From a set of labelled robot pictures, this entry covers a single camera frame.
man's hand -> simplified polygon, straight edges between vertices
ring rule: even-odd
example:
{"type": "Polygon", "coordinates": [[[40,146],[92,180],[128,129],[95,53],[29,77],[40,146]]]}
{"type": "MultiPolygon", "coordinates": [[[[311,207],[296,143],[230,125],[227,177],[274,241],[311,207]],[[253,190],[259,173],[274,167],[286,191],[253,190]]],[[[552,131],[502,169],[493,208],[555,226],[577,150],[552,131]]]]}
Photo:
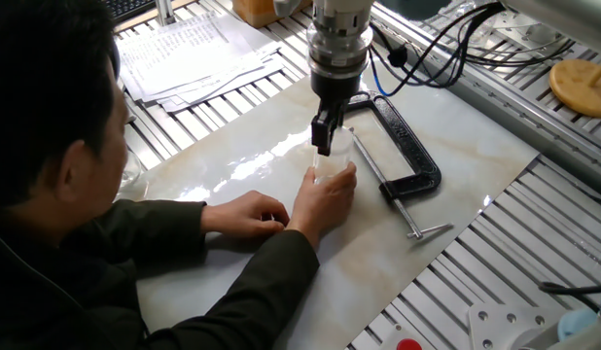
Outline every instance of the man's hand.
{"type": "Polygon", "coordinates": [[[251,191],[229,203],[203,207],[201,232],[255,237],[282,231],[289,222],[290,217],[281,202],[251,191]]]}
{"type": "Polygon", "coordinates": [[[314,248],[317,247],[322,234],[341,225],[348,217],[357,187],[356,174],[357,167],[350,162],[333,178],[315,185],[314,169],[309,168],[302,180],[287,229],[300,231],[314,248]]]}

cardboard box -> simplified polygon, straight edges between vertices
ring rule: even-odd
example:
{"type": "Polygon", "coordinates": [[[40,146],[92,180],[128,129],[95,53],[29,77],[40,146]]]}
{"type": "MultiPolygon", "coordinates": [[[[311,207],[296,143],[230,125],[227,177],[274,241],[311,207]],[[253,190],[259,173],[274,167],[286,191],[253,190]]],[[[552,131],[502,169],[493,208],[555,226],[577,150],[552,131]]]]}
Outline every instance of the cardboard box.
{"type": "MultiPolygon", "coordinates": [[[[295,13],[311,3],[312,0],[302,0],[295,13]]],[[[281,19],[274,12],[272,0],[233,0],[233,10],[255,28],[261,28],[281,19]]]]}

jacket sleeve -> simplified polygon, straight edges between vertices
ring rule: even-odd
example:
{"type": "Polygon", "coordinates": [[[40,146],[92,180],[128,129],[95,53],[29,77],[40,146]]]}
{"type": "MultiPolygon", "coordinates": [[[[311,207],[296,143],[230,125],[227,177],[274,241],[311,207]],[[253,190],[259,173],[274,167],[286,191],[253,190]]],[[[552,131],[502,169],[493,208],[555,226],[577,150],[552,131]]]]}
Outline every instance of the jacket sleeve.
{"type": "Polygon", "coordinates": [[[154,332],[152,350],[266,350],[290,321],[318,270],[318,259],[297,231],[272,236],[205,316],[154,332]]]}
{"type": "Polygon", "coordinates": [[[137,266],[181,257],[198,257],[204,250],[200,232],[204,202],[119,200],[95,219],[115,253],[137,266]]]}

marble slab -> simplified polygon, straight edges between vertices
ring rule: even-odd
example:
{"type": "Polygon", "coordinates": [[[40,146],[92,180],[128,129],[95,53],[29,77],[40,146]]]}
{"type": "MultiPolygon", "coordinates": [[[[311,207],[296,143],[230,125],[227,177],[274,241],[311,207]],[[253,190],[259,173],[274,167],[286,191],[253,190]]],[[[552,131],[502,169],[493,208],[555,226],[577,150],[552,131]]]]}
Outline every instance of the marble slab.
{"type": "MultiPolygon", "coordinates": [[[[372,76],[364,82],[375,89],[372,76]]],[[[436,192],[406,206],[421,228],[448,222],[454,228],[422,241],[407,239],[406,221],[386,204],[370,167],[355,152],[359,187],[351,216],[322,241],[322,267],[277,349],[343,349],[537,155],[449,91],[406,87],[391,100],[442,172],[436,192]]],[[[257,190],[291,211],[312,163],[309,123],[317,106],[309,81],[301,80],[146,173],[131,196],[217,204],[257,190]]],[[[388,178],[410,173],[371,112],[359,112],[346,124],[355,126],[388,178]]],[[[152,331],[205,313],[255,249],[226,249],[217,241],[210,242],[204,265],[139,281],[152,331]]]]}

dark jacket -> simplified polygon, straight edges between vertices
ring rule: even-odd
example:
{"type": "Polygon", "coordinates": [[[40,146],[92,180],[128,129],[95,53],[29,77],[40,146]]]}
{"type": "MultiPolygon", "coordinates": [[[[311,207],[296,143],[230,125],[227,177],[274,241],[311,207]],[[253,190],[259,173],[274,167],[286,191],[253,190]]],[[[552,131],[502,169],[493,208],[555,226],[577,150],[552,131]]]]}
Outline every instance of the dark jacket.
{"type": "Polygon", "coordinates": [[[136,268],[201,256],[202,207],[120,201],[59,249],[0,227],[23,260],[0,244],[0,349],[271,348],[318,269],[296,231],[271,237],[205,316],[145,336],[136,268]]]}

